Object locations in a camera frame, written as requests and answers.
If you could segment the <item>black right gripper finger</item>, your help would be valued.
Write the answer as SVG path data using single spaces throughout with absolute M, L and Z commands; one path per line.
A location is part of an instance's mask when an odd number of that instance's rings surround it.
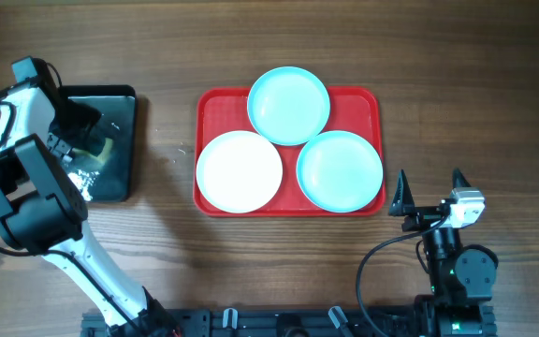
M 461 170 L 459 168 L 454 168 L 452 172 L 452 184 L 453 188 L 470 188 L 471 185 L 465 178 L 465 176 L 462 174 Z
M 415 213 L 415 202 L 403 169 L 400 170 L 394 197 L 389 204 L 390 216 L 408 216 Z

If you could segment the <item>green yellow sponge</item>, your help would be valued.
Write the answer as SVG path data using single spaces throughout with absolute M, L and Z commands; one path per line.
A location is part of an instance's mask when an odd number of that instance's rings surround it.
M 101 142 L 91 144 L 87 150 L 74 148 L 71 153 L 75 159 L 104 165 L 111 157 L 113 145 L 113 139 L 104 138 Z

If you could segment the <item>teal plate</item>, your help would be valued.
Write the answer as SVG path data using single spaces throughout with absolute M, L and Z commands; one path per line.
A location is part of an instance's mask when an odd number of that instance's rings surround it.
M 382 159 L 361 136 L 343 130 L 319 134 L 299 153 L 296 178 L 318 208 L 356 212 L 373 202 L 384 181 Z
M 247 114 L 254 130 L 270 142 L 297 146 L 326 126 L 330 115 L 328 90 L 304 68 L 273 68 L 251 87 Z

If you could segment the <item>teal plate top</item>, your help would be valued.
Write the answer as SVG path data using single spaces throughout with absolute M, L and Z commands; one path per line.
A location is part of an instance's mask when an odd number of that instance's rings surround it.
M 304 68 L 273 68 L 251 87 L 247 114 L 254 130 L 270 142 L 297 146 L 326 126 L 330 115 L 328 90 Z

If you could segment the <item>white plate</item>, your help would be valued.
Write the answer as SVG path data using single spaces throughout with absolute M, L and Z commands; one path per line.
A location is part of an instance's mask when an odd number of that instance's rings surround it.
M 277 194 L 283 179 L 275 146 L 251 131 L 226 132 L 209 142 L 196 165 L 202 196 L 215 208 L 234 214 L 256 211 Z

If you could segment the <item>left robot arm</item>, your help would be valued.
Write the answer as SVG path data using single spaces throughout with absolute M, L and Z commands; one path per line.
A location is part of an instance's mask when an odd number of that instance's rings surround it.
M 55 117 L 38 87 L 0 96 L 0 254 L 40 256 L 103 316 L 108 336 L 178 336 L 179 323 L 97 241 L 86 203 L 46 146 Z

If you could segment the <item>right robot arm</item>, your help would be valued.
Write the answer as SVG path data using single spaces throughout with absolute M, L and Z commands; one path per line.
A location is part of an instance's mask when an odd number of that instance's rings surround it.
M 460 231 L 477 222 L 486 208 L 482 192 L 470 186 L 459 169 L 452 174 L 448 198 L 436 206 L 415 205 L 403 171 L 388 213 L 402 216 L 404 232 L 421 235 L 430 278 L 430 295 L 418 296 L 414 304 L 416 336 L 496 336 L 492 288 L 499 259 L 482 245 L 464 245 Z

